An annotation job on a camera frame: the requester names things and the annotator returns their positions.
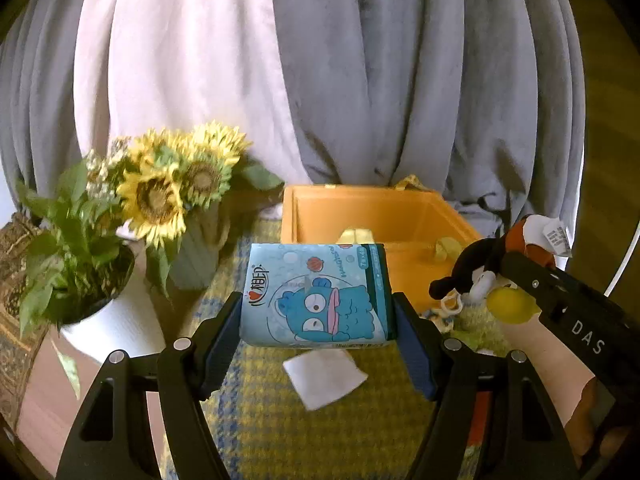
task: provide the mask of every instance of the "blue cartoon fish character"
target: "blue cartoon fish character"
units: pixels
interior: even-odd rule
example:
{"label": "blue cartoon fish character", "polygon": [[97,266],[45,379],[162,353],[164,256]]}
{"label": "blue cartoon fish character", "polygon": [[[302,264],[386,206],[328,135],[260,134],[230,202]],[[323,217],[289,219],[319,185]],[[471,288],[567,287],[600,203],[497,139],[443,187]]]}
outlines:
{"label": "blue cartoon fish character", "polygon": [[333,288],[326,278],[316,278],[309,288],[287,291],[278,308],[296,338],[314,342],[341,342],[373,338],[373,314],[363,285]]}

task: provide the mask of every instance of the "yellow and blue checkered cloth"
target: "yellow and blue checkered cloth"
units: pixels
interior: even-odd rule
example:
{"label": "yellow and blue checkered cloth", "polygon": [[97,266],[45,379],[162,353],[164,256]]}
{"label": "yellow and blue checkered cloth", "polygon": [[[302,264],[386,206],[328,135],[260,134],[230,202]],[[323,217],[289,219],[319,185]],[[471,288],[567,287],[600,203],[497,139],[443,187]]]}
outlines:
{"label": "yellow and blue checkered cloth", "polygon": [[[239,235],[194,314],[191,333],[232,291],[243,289],[251,244],[279,241],[279,221],[257,221]],[[489,320],[485,313],[468,323],[482,326],[486,346],[506,350]],[[369,378],[314,412],[304,409],[282,367],[299,352],[241,342],[222,388],[202,404],[232,480],[404,478],[433,405],[414,390],[396,345],[353,351]],[[177,479],[166,441],[162,462],[164,478]]]}

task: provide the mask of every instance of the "patterned rug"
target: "patterned rug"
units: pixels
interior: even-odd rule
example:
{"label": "patterned rug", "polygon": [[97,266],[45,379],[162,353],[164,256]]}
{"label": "patterned rug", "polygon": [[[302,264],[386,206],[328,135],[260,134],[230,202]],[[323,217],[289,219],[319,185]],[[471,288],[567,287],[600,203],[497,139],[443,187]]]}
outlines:
{"label": "patterned rug", "polygon": [[20,339],[18,299],[24,286],[24,254],[37,228],[20,213],[0,230],[0,413],[15,430],[31,365],[47,327]]}
{"label": "patterned rug", "polygon": [[[194,315],[215,316],[233,290],[242,290],[253,242],[279,242],[279,221],[236,226],[216,277]],[[505,352],[487,312],[465,320],[486,346]],[[351,351],[369,378],[343,399],[305,411],[282,367],[300,351],[241,342],[220,391],[202,404],[213,440],[233,480],[402,479],[430,421],[433,405],[418,394],[398,348]],[[164,442],[161,471],[177,479]]]}

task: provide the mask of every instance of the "orange bin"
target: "orange bin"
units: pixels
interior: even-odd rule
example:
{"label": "orange bin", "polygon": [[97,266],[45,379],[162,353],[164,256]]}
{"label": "orange bin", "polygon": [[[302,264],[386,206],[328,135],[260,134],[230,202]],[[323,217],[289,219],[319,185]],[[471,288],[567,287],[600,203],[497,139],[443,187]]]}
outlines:
{"label": "orange bin", "polygon": [[335,244],[350,228],[369,229],[385,245],[389,280],[418,312],[436,305],[429,284],[450,274],[453,261],[435,259],[436,242],[452,237],[466,247],[480,235],[434,191],[388,187],[289,186],[281,241]]}

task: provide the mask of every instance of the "blue tissue package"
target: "blue tissue package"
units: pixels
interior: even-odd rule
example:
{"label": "blue tissue package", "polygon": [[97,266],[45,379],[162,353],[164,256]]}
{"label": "blue tissue package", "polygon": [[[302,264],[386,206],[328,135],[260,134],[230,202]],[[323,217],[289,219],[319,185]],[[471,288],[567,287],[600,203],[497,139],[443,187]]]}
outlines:
{"label": "blue tissue package", "polygon": [[253,244],[240,337],[255,346],[354,348],[394,338],[381,244]]}

